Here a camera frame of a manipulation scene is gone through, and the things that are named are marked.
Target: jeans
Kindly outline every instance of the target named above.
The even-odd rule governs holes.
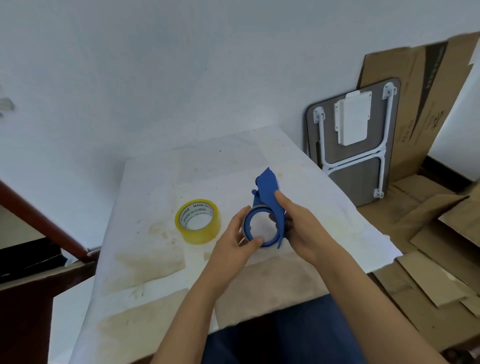
[[[271,314],[282,364],[366,364],[357,340],[332,296],[326,295]],[[208,336],[202,364],[241,364],[239,325]]]

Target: person's right hand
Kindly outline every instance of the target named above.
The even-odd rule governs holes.
[[[275,198],[286,210],[285,237],[293,250],[313,266],[318,263],[322,243],[332,238],[309,209],[293,203],[280,191]]]

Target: blue ring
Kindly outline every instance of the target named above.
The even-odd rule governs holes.
[[[273,210],[269,207],[265,207],[265,206],[252,207],[250,211],[247,212],[247,216],[245,217],[245,221],[243,223],[243,233],[245,234],[245,237],[248,239],[248,241],[253,240],[252,233],[250,232],[250,222],[252,221],[253,216],[258,214],[259,212],[268,212],[269,214],[274,216]],[[262,247],[266,248],[268,246],[275,244],[278,241],[278,238],[280,238],[280,232],[277,229],[275,237],[272,240],[264,242],[262,244]]]

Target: person's left hand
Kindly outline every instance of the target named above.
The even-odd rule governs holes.
[[[244,207],[230,221],[227,229],[216,242],[210,259],[203,270],[203,279],[219,297],[247,263],[248,258],[262,246],[263,237],[247,241],[240,231],[250,206]]]

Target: hand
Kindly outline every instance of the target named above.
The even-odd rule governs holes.
[[[290,246],[303,260],[317,266],[322,242],[333,240],[309,209],[293,203],[280,191],[275,198],[286,210],[285,237]]]
[[[262,246],[264,238],[247,241],[240,231],[250,206],[244,207],[230,221],[227,229],[216,242],[210,259],[200,278],[211,285],[218,297],[247,263],[248,258]]]

